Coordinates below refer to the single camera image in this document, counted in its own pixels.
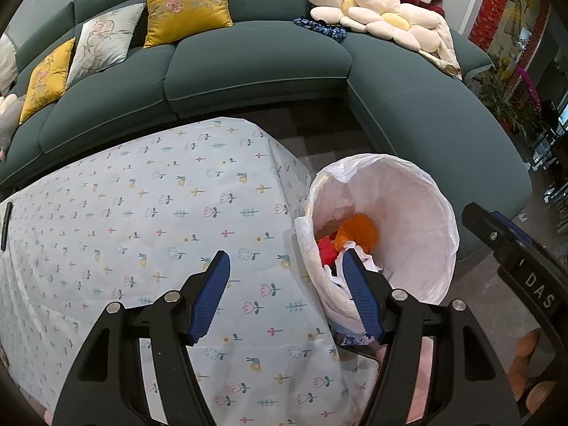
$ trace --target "tablecloth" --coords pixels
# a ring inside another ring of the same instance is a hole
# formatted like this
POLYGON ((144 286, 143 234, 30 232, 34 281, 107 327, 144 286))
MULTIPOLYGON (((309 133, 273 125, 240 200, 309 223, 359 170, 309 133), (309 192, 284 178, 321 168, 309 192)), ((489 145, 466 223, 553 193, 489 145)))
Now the tablecloth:
MULTIPOLYGON (((9 197, 0 341, 13 379, 55 410, 109 301, 152 303, 222 249, 231 276, 189 349, 217 424, 354 424, 378 365, 338 352, 303 269, 293 219, 309 184, 264 131, 219 118, 84 158, 9 197)), ((151 344, 140 344, 152 415, 165 422, 151 344)))

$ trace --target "trash bag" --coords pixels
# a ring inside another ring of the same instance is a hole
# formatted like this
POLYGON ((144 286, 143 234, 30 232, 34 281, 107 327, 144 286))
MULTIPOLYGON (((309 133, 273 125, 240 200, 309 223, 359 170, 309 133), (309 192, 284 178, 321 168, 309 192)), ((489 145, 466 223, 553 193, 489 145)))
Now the trash bag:
POLYGON ((452 206, 430 175, 413 163, 392 155, 354 155, 317 174, 305 216, 295 220, 303 261, 330 323, 365 333, 349 290, 330 280, 316 243, 316 237, 334 228, 330 226, 356 213, 366 214, 378 230, 371 255, 393 273, 391 286, 424 303, 440 304, 459 246, 452 206))

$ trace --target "sofa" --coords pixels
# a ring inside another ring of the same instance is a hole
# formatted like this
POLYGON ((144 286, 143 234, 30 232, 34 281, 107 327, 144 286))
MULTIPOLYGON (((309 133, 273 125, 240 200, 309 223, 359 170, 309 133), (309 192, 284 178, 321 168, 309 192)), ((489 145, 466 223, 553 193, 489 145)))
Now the sofa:
MULTIPOLYGON (((26 93, 33 68, 82 24, 146 0, 73 0, 16 52, 12 92, 26 93)), ((461 226, 470 202, 512 218, 530 196, 530 180, 505 132, 466 86, 418 53, 367 34, 342 43, 295 25, 308 0, 228 0, 234 25, 174 44, 142 49, 144 10, 124 62, 84 78, 18 128, 0 163, 9 193, 89 149, 157 125, 234 108, 340 97, 377 152, 408 159, 431 174, 459 224, 458 258, 481 242, 461 226)), ((464 79, 491 66, 453 32, 464 79)))

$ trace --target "blue scrunchie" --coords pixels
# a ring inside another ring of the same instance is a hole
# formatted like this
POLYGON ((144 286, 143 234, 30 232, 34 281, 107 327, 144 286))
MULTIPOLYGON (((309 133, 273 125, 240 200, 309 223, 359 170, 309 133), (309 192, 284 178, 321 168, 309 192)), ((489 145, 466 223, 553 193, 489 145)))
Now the blue scrunchie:
POLYGON ((311 21, 305 17, 297 17, 294 19, 294 24, 305 29, 321 33, 326 37, 333 38, 335 41, 343 41, 347 36, 347 31, 343 27, 332 27, 330 25, 320 24, 319 22, 311 21))

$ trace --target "metal screw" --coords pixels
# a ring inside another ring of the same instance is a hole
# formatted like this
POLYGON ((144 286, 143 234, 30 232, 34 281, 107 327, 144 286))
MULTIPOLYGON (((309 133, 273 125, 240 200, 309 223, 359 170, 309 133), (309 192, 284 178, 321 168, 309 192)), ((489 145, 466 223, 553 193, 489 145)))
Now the metal screw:
POLYGON ((391 296, 396 301, 404 301, 408 298, 408 293, 406 293, 404 290, 393 290, 391 296))
POLYGON ((107 312, 109 314, 116 314, 118 311, 120 311, 120 304, 119 303, 110 303, 107 306, 107 312))
POLYGON ((179 291, 169 291, 164 296, 164 299, 167 303, 175 303, 180 298, 179 291))
POLYGON ((456 311, 465 311, 465 309, 467 309, 468 305, 466 303, 464 303, 461 299, 455 299, 455 300, 452 301, 452 307, 456 311))

